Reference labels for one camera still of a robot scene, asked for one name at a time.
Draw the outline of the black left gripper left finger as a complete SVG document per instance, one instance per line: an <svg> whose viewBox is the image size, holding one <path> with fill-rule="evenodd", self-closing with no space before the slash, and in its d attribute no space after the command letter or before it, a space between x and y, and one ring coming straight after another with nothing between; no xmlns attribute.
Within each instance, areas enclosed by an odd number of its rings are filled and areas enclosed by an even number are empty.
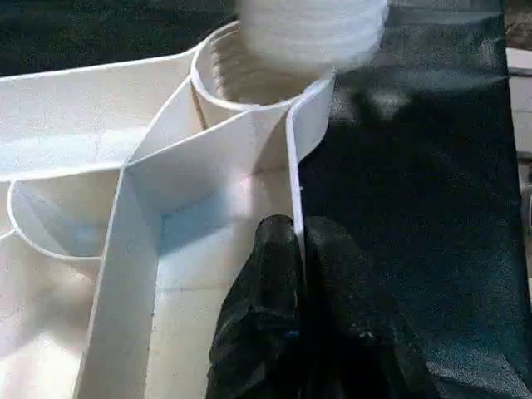
<svg viewBox="0 0 532 399"><path fill-rule="evenodd" d="M263 219L209 350L208 398L297 398L302 262L293 221Z"/></svg>

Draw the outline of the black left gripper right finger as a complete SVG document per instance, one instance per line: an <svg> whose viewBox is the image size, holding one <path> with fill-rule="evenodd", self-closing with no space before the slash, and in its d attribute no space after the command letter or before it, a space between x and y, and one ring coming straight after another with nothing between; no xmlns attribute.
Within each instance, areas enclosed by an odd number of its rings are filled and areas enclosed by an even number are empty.
<svg viewBox="0 0 532 399"><path fill-rule="evenodd" d="M305 255L313 396L440 397L415 334L348 231L307 219Z"/></svg>

